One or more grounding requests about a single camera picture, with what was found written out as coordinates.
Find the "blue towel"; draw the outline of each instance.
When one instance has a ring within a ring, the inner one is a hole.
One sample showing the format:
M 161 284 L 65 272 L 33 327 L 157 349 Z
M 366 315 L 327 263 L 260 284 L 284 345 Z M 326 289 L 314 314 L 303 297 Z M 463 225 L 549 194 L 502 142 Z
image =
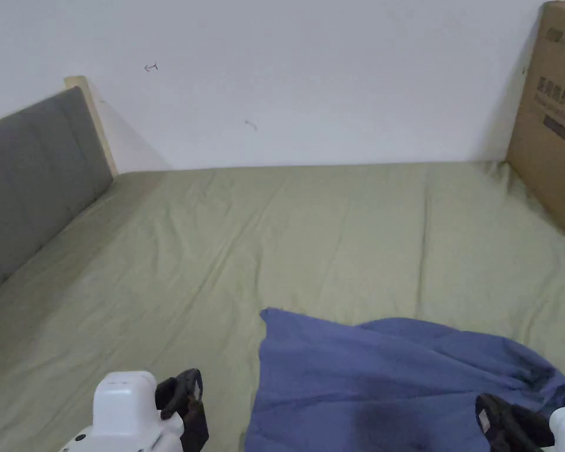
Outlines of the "blue towel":
M 278 309 L 267 334 L 247 452 L 488 452 L 481 393 L 550 416 L 565 377 L 504 337 L 411 319 L 356 327 Z

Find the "headboard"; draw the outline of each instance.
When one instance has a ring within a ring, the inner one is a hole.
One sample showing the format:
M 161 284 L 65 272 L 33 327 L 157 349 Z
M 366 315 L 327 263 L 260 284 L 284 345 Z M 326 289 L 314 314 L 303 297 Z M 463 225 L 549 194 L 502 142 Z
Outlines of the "headboard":
M 0 119 L 0 284 L 111 182 L 81 88 Z

